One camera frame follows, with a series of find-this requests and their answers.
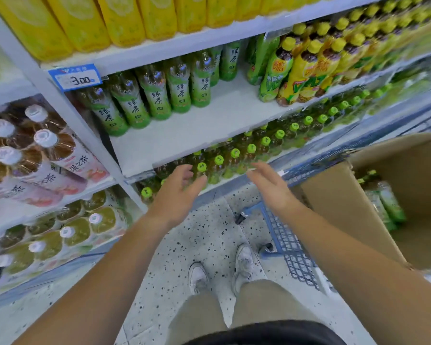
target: left arm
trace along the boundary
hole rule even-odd
[[[204,176],[184,190],[190,169],[176,168],[149,211],[13,345],[112,345],[161,239],[206,185]]]

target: blue price tag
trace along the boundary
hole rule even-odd
[[[48,70],[53,81],[63,92],[96,86],[102,83],[101,76],[94,64]]]

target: khaki pants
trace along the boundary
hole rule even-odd
[[[293,295],[275,282],[258,280],[241,287],[230,328],[279,320],[322,323]],[[227,329],[217,297],[211,292],[193,295],[182,305],[169,325],[166,345],[182,345],[203,335]]]

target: shoe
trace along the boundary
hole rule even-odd
[[[204,290],[211,291],[208,274],[203,264],[199,262],[193,263],[190,266],[188,281],[190,282],[190,293],[192,295],[200,294]]]
[[[232,290],[236,297],[241,290],[241,286],[251,282],[253,272],[254,257],[252,255],[252,250],[247,243],[243,243],[236,251],[235,273],[232,279]]]

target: open cardboard box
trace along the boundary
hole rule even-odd
[[[391,234],[352,170],[376,169],[392,187],[407,222]],[[302,185],[331,224],[404,266],[431,272],[431,133],[370,145]]]

